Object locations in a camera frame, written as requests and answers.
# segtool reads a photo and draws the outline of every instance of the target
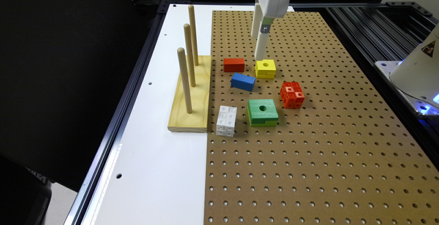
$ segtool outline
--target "yellow block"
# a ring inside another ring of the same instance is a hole
[[[186,112],[181,75],[178,77],[174,102],[167,129],[171,132],[206,132],[209,110],[212,56],[198,56],[195,67],[195,87],[190,87],[192,113]]]
[[[256,73],[256,78],[274,78],[276,75],[274,60],[256,61],[254,72]]]

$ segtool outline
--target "wooden base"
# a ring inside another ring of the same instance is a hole
[[[186,112],[181,75],[172,104],[167,129],[171,132],[206,132],[209,111],[209,87],[211,81],[211,56],[198,56],[195,67],[195,87],[191,89],[192,113]]]

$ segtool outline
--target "red cube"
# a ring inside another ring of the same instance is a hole
[[[225,58],[224,72],[244,72],[246,62],[243,58]]]
[[[301,108],[305,95],[298,82],[284,82],[281,97],[285,108]]]

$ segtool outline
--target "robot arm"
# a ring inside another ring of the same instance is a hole
[[[283,18],[287,13],[289,0],[256,0],[252,24],[252,37],[257,44],[254,59],[262,60],[268,43],[271,24],[276,18]]]

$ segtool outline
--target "blue block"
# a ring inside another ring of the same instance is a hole
[[[251,92],[253,91],[254,81],[256,81],[256,78],[254,77],[235,73],[232,77],[232,87]]]

